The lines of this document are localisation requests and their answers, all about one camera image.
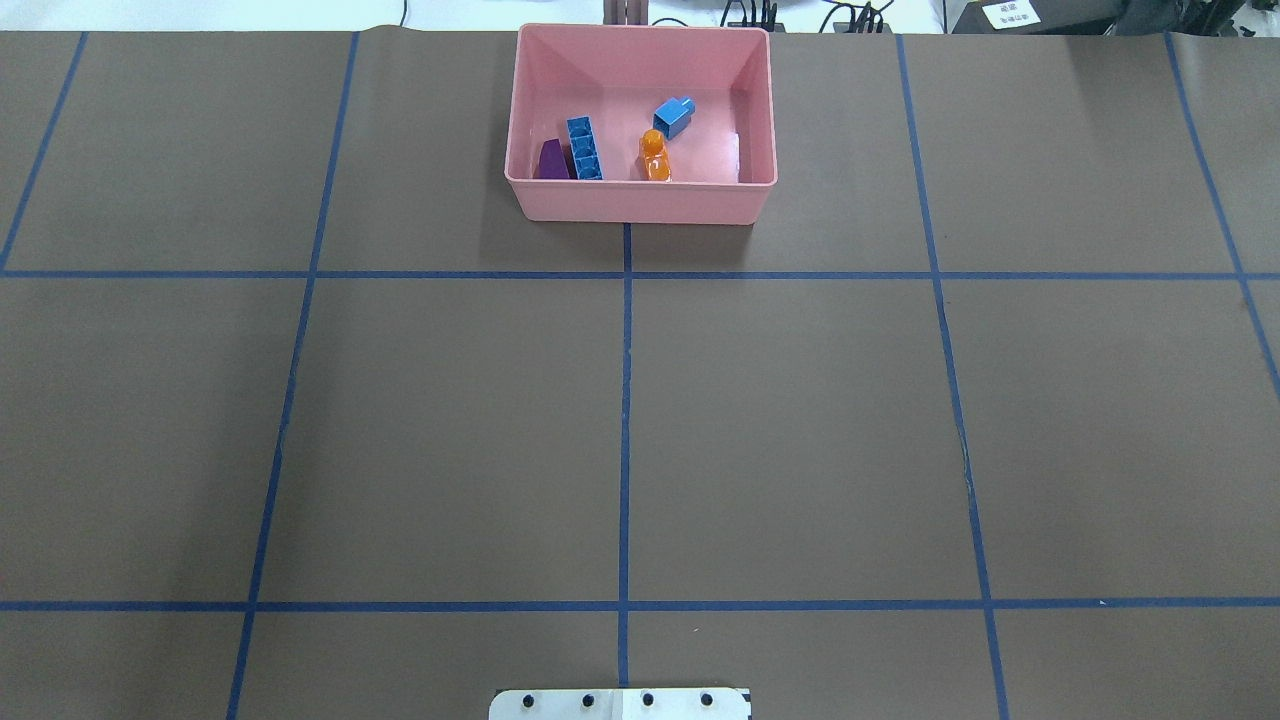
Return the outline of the purple block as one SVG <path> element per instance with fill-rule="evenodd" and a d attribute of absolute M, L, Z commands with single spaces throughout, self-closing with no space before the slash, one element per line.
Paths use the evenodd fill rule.
<path fill-rule="evenodd" d="M 536 178 L 544 181 L 573 178 L 573 164 L 559 138 L 549 138 L 541 143 L 536 163 Z"/>

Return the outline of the long blue block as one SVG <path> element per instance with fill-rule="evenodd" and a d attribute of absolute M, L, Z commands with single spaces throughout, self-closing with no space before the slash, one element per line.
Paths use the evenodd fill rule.
<path fill-rule="evenodd" d="M 571 117 L 566 122 L 575 177 L 580 181 L 602 181 L 602 160 L 590 117 Z"/>

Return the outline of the orange block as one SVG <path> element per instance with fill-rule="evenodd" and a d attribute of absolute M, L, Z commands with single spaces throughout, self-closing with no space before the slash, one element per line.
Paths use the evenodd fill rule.
<path fill-rule="evenodd" d="M 650 128 L 641 135 L 639 156 L 645 181 L 669 182 L 672 179 L 667 137 L 662 131 Z"/>

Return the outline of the small blue block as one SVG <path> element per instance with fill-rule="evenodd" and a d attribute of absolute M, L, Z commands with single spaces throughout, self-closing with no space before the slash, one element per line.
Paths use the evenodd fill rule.
<path fill-rule="evenodd" d="M 654 110 L 652 128 L 664 138 L 672 140 L 689 127 L 695 111 L 696 104 L 692 97 L 669 97 Z"/>

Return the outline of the pink plastic box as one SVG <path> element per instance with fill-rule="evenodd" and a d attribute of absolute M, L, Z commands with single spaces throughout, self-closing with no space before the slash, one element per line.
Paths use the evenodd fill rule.
<path fill-rule="evenodd" d="M 640 140 L 663 102 L 689 99 L 667 141 L 668 181 L 648 179 Z M 589 120 L 598 179 L 548 179 L 539 160 Z M 504 174 L 534 222 L 750 225 L 778 158 L 771 35 L 754 28 L 526 24 L 518 29 Z"/>

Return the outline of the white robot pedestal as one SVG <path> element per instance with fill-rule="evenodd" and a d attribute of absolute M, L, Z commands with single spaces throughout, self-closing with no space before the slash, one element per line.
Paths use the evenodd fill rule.
<path fill-rule="evenodd" d="M 489 719 L 751 719 L 748 689 L 732 687 L 509 689 Z"/>

